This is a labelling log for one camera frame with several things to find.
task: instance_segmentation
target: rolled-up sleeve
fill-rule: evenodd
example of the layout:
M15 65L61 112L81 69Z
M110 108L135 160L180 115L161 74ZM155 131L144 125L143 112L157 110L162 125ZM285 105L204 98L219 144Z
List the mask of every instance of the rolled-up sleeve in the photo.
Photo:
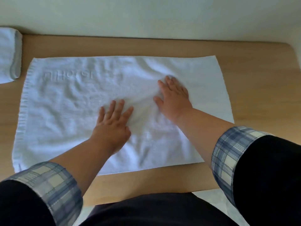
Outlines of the rolled-up sleeve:
M237 126L228 129L215 145L211 161L213 176L234 206L233 177L236 164L255 140L266 135L271 134Z
M73 225L81 212L81 190L72 175L57 163L38 163L6 180L30 187L45 202L57 226Z

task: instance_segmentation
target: white towel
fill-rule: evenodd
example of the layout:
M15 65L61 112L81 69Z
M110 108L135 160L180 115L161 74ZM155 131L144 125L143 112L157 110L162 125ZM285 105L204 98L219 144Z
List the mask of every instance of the white towel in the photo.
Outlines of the white towel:
M125 109L135 108L128 122L132 136L99 175L203 162L153 102L153 96L161 95L157 81L166 75L187 87L194 108L233 122L215 56L33 59L13 147L15 171L50 160L88 139L100 106L122 98Z
M22 34L12 28L0 28L0 84L20 77Z

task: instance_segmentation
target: wooden table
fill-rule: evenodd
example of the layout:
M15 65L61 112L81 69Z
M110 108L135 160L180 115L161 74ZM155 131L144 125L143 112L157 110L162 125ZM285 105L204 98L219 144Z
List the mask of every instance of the wooden table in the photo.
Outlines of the wooden table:
M283 43L225 42L24 35L22 74L0 85L0 180L13 174L11 150L26 71L33 57L216 55L235 123L301 144L301 72L293 49ZM217 188L204 163L97 176L85 205L140 194Z

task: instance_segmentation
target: left hand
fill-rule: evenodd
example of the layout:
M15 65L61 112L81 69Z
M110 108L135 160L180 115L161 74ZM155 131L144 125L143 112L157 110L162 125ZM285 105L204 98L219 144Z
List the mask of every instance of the left hand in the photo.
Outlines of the left hand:
M134 110L131 106L121 114L124 100L120 100L116 108L115 105L116 102L112 101L107 113L103 107L100 108L96 127L89 139L93 144L108 151L110 156L118 152L130 138L131 132L126 123Z

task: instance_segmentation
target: forearm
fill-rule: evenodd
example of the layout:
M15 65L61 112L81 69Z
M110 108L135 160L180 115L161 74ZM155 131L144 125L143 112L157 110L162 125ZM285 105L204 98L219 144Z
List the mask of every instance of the forearm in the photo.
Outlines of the forearm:
M76 180L83 196L110 156L109 151L91 140L86 140L50 162L67 169Z
M198 153L211 168L211 157L217 140L233 123L188 108L177 118L175 124L194 145Z

